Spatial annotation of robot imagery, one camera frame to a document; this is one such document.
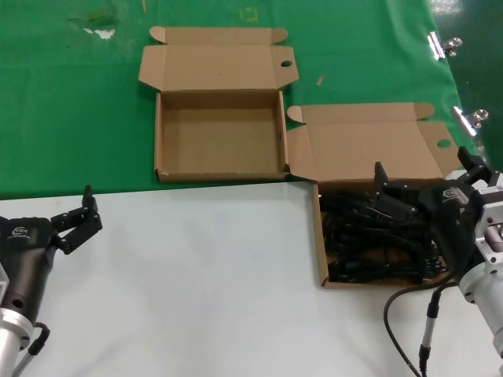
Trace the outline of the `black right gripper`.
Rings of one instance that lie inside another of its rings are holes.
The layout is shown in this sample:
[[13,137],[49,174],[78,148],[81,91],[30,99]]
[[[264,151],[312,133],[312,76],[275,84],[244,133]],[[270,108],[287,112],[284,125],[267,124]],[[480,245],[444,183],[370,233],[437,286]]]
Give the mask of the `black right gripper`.
[[463,276],[478,259],[475,256],[475,226],[481,209],[479,193],[471,185],[477,181],[496,185],[498,172],[464,146],[458,149],[457,158],[466,170],[457,181],[437,181],[422,189],[417,185],[389,181],[381,162],[376,162],[373,206],[396,221],[423,225],[419,205],[448,270],[455,276]]

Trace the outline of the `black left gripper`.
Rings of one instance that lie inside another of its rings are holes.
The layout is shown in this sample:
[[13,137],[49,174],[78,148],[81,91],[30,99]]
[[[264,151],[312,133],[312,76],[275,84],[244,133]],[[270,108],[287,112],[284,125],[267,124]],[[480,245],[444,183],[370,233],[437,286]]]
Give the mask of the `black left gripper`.
[[9,283],[1,307],[36,320],[57,248],[71,254],[103,229],[90,185],[79,208],[48,218],[1,218],[1,265]]

